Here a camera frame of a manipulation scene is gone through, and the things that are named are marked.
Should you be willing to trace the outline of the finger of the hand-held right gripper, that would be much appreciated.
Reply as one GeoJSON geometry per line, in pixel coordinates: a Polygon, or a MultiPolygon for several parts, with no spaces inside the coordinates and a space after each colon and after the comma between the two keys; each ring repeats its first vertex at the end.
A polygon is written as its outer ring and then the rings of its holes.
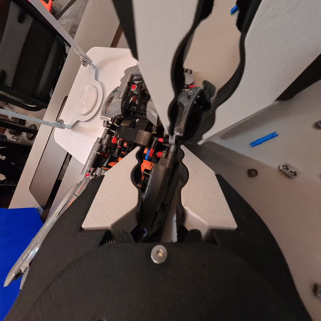
{"type": "Polygon", "coordinates": [[[164,131],[173,134],[184,85],[184,52],[214,1],[134,0],[138,65],[164,131]]]}
{"type": "Polygon", "coordinates": [[[239,40],[239,66],[215,96],[198,144],[260,113],[317,58],[320,2],[254,2],[239,40]]]}

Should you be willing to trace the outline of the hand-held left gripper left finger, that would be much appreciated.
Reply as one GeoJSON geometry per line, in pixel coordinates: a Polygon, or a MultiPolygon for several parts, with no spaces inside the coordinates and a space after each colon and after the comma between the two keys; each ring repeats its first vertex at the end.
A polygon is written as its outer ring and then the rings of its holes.
{"type": "Polygon", "coordinates": [[[136,147],[103,175],[82,223],[83,230],[109,230],[117,236],[123,231],[132,232],[137,226],[140,192],[134,182],[134,170],[140,165],[140,149],[136,147]]]}

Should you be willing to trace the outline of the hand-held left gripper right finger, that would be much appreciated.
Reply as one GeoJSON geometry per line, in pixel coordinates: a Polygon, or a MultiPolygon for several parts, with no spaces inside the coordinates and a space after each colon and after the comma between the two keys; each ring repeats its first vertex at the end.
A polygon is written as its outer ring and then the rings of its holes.
{"type": "Polygon", "coordinates": [[[177,204],[179,225],[187,231],[198,230],[202,240],[211,230],[235,231],[237,223],[215,172],[183,145],[178,147],[177,157],[182,182],[177,204]]]}

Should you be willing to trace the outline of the dark grey lego fender assembly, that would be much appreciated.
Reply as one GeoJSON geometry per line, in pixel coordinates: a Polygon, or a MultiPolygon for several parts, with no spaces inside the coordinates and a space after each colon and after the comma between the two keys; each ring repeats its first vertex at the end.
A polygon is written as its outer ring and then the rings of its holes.
{"type": "Polygon", "coordinates": [[[203,81],[202,86],[183,90],[178,98],[178,114],[174,123],[173,135],[169,144],[190,140],[197,132],[204,113],[211,108],[211,99],[216,93],[216,87],[209,81],[203,81]]]}

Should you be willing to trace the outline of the grey lego car model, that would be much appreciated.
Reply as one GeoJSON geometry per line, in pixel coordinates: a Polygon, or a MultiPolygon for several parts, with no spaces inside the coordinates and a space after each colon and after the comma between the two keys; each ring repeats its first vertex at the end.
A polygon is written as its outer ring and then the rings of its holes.
{"type": "Polygon", "coordinates": [[[174,188],[178,181],[178,160],[176,145],[169,144],[170,135],[156,116],[154,102],[146,83],[132,66],[124,71],[121,85],[107,97],[101,119],[104,132],[94,143],[82,170],[82,180],[70,187],[58,207],[49,215],[39,232],[19,257],[8,273],[4,287],[22,277],[23,287],[30,264],[56,221],[66,217],[64,213],[80,196],[90,189],[91,182],[99,178],[136,147],[140,165],[134,170],[134,182],[138,185],[139,204],[137,226],[131,234],[138,242],[152,242],[160,239],[174,188]]]}

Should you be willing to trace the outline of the grey two-hole lego connector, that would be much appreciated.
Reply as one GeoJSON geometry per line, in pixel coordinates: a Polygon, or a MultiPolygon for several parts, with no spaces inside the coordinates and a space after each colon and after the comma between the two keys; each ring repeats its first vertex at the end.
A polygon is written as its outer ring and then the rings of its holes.
{"type": "Polygon", "coordinates": [[[287,176],[289,176],[290,178],[296,178],[298,177],[298,171],[295,167],[293,167],[291,164],[289,163],[282,163],[279,165],[279,169],[286,174],[287,176]]]}

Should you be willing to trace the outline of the blue plastic bin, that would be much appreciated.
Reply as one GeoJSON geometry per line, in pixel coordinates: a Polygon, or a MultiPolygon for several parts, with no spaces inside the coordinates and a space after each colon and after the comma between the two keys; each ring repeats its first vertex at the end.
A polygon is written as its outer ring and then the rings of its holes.
{"type": "Polygon", "coordinates": [[[36,208],[0,209],[0,320],[4,320],[19,292],[21,278],[7,287],[8,273],[42,227],[36,208]]]}

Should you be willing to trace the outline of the black shelf unit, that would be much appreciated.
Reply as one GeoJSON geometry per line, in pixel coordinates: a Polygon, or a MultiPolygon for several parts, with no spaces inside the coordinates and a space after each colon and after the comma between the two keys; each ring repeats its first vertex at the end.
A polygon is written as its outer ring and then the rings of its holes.
{"type": "Polygon", "coordinates": [[[8,208],[67,58],[69,44],[30,1],[0,1],[1,208],[8,208]]]}

